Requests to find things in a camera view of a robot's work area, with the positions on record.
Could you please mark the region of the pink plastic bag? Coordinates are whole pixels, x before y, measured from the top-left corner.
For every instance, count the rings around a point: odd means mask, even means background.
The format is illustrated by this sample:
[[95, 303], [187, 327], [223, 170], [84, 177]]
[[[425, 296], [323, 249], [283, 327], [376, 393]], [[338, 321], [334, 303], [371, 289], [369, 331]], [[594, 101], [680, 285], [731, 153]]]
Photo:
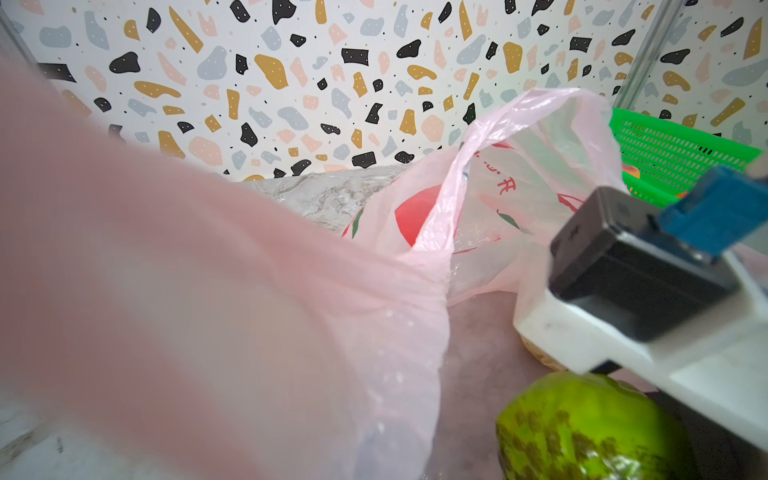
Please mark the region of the pink plastic bag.
[[498, 458], [553, 371], [514, 325], [598, 188], [609, 104], [531, 90], [409, 165], [342, 233], [96, 131], [1, 65], [1, 379], [206, 479], [416, 479]]

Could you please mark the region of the green lime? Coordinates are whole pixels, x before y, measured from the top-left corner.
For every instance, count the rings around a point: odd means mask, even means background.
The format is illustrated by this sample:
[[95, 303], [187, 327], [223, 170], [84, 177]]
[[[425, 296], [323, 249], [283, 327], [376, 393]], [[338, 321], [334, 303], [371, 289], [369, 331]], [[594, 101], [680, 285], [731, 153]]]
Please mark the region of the green lime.
[[605, 375], [552, 372], [496, 420], [507, 479], [697, 479], [687, 430], [656, 402]]

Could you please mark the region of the green plastic basket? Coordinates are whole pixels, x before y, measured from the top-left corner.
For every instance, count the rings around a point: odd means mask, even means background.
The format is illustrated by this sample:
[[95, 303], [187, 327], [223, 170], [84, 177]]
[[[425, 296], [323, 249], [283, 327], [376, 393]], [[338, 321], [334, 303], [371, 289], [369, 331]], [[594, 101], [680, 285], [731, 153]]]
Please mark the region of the green plastic basket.
[[659, 208], [682, 199], [711, 168], [743, 172], [762, 154], [751, 146], [629, 110], [615, 108], [610, 128], [620, 147], [628, 191]]

